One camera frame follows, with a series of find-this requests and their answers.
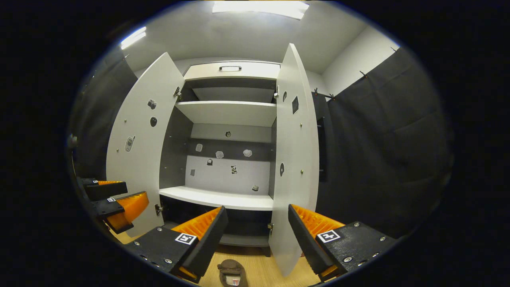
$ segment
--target cabinet drawer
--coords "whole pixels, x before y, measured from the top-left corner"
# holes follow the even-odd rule
[[[184,75],[185,80],[209,78],[253,78],[276,79],[279,64],[261,62],[219,62],[191,66]]]

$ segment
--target orange gripper pad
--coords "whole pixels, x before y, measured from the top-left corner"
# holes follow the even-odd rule
[[[312,236],[313,239],[315,239],[315,237],[320,233],[345,226],[345,224],[333,220],[329,217],[325,217],[316,212],[313,212],[311,210],[302,208],[294,204],[291,205],[299,215],[299,218],[301,218],[301,220],[303,221],[304,225],[306,226],[308,232],[310,232],[310,235]]]
[[[149,205],[147,193],[143,192],[137,195],[117,199],[117,202],[124,207],[124,214],[127,222],[131,224],[145,208]]]
[[[124,208],[124,212],[107,217],[113,228],[120,230],[131,224],[149,205],[147,193],[143,192],[126,198],[117,199],[117,202]]]
[[[220,209],[221,206],[177,225],[172,228],[172,230],[189,235],[195,235],[198,237],[198,240],[201,240],[213,220],[216,218],[216,215],[220,212]]]
[[[122,181],[107,181],[107,180],[98,180],[97,183],[99,185],[103,185],[103,184],[110,184],[110,183],[119,183],[119,182],[122,182]]]

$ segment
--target gray curtain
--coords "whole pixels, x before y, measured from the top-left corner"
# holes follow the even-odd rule
[[[101,58],[86,76],[69,126],[78,137],[74,151],[77,176],[106,180],[106,153],[113,123],[137,80],[118,47]]]
[[[331,160],[316,210],[398,238],[441,196],[448,123],[429,77],[404,49],[360,76],[327,102]]]

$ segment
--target cabinet door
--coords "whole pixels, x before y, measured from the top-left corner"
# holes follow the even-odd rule
[[[288,205],[315,210],[319,185],[315,108],[294,44],[287,48],[276,84],[279,92],[276,99],[276,174],[269,245],[282,275],[287,276],[301,256],[289,224]]]
[[[149,205],[126,231],[134,237],[162,226],[156,215],[160,203],[159,174],[163,140],[184,78],[168,53],[164,53],[142,74],[127,94],[113,124],[106,158],[108,180],[125,181],[128,194],[147,192]]]

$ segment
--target cabinet shelf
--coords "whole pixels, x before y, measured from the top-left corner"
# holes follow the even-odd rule
[[[225,206],[230,209],[272,211],[273,199],[269,195],[242,195],[211,190],[176,186],[160,189],[160,195],[207,206]]]
[[[241,101],[197,101],[177,103],[194,124],[221,124],[271,127],[276,118],[276,104]]]

